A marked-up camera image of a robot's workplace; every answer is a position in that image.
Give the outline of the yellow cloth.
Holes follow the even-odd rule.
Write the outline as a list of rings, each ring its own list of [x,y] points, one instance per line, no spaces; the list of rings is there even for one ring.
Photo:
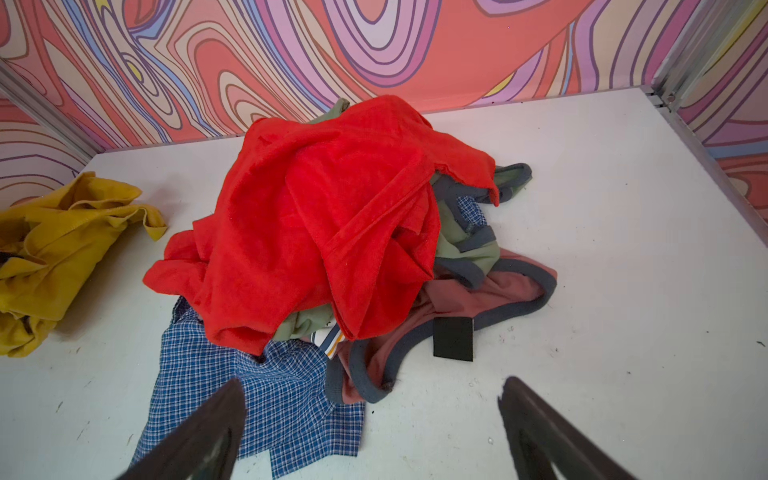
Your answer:
[[[24,357],[62,321],[111,246],[132,224],[159,240],[161,212],[141,190],[92,172],[1,214],[1,353]]]

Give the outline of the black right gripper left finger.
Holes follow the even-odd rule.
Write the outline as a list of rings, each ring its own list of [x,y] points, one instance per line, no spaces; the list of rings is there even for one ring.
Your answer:
[[[229,479],[245,419],[242,384],[231,379],[119,479]]]

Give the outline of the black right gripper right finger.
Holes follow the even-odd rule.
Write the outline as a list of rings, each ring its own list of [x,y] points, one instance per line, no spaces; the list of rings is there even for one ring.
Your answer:
[[[506,379],[498,408],[520,479],[633,477],[520,378]]]

